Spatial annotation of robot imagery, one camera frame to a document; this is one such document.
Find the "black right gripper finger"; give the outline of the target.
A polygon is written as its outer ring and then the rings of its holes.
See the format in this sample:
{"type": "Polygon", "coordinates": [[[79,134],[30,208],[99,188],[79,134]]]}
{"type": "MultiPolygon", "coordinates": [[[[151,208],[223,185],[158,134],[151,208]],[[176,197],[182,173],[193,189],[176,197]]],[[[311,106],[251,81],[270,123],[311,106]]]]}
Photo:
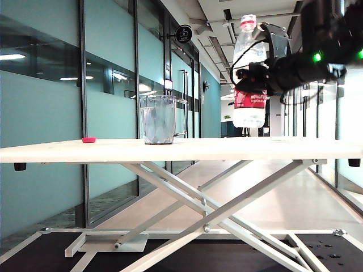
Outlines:
{"type": "Polygon", "coordinates": [[[249,63],[247,67],[237,69],[238,79],[265,79],[268,68],[263,63],[249,63]]]}
{"type": "Polygon", "coordinates": [[[243,74],[241,80],[236,85],[236,89],[247,93],[261,94],[267,90],[267,83],[263,78],[243,74]]]}

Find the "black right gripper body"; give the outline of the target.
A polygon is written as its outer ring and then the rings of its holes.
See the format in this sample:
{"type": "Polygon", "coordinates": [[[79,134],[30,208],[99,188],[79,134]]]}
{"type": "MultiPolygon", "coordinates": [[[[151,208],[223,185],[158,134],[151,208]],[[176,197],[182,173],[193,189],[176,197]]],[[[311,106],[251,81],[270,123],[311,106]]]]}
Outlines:
{"type": "Polygon", "coordinates": [[[282,95],[308,82],[305,75],[308,57],[304,53],[294,53],[281,58],[270,56],[265,63],[268,65],[268,96],[282,95]]]}

